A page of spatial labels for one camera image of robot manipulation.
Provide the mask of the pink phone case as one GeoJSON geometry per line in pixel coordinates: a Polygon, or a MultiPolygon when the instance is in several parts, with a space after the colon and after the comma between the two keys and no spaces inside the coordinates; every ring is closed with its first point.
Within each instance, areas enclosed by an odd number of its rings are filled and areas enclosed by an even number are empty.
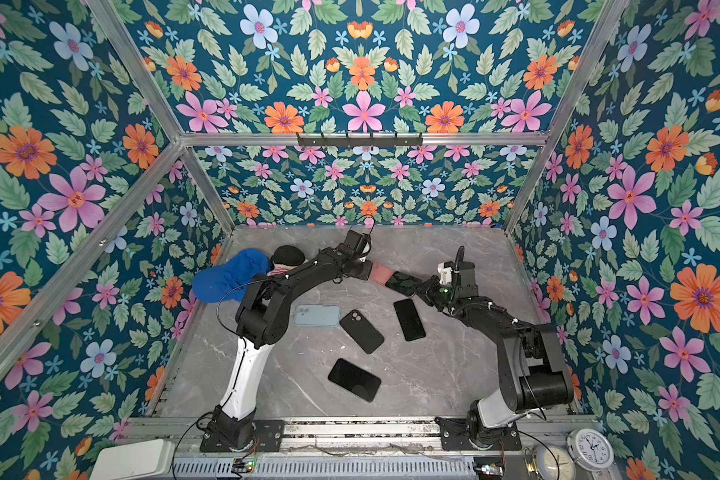
{"type": "Polygon", "coordinates": [[[385,286],[394,274],[394,269],[379,262],[374,262],[370,271],[369,280],[378,285],[385,286]]]}

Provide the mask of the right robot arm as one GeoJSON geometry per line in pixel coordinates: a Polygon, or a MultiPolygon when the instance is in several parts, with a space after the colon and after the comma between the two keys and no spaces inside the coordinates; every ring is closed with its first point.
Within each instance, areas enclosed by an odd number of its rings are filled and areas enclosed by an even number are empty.
{"type": "Polygon", "coordinates": [[[469,442],[486,449],[511,432],[511,425],[532,411],[574,400],[571,373],[550,324],[534,324],[511,314],[479,293],[475,264],[461,246],[451,261],[417,294],[430,307],[491,340],[496,348],[498,387],[475,401],[465,419],[469,442]]]}

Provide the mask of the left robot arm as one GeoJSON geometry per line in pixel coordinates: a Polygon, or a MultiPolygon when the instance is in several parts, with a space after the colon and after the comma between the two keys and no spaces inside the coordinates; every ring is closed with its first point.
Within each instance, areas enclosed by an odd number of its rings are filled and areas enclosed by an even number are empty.
{"type": "Polygon", "coordinates": [[[270,256],[241,251],[227,263],[201,271],[194,281],[207,304],[239,302],[235,326],[237,350],[228,385],[202,428],[204,453],[241,452],[255,444],[254,416],[261,378],[274,345],[285,335],[294,300],[329,281],[367,280],[373,263],[368,233],[350,230],[334,247],[311,259],[296,246],[278,247],[270,256]]]}

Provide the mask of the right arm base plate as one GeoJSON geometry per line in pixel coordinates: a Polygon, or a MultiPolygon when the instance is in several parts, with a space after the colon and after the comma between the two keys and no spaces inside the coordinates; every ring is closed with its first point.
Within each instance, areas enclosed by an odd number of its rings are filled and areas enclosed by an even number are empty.
{"type": "Polygon", "coordinates": [[[440,429],[441,447],[446,451],[520,451],[515,425],[486,428],[476,418],[435,417],[440,429]]]}

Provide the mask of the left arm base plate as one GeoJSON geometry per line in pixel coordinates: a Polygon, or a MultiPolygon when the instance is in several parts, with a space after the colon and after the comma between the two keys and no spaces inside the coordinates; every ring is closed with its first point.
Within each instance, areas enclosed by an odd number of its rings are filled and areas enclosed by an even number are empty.
{"type": "Polygon", "coordinates": [[[199,449],[203,453],[278,452],[284,430],[282,420],[245,420],[231,424],[213,420],[205,428],[199,449]]]}

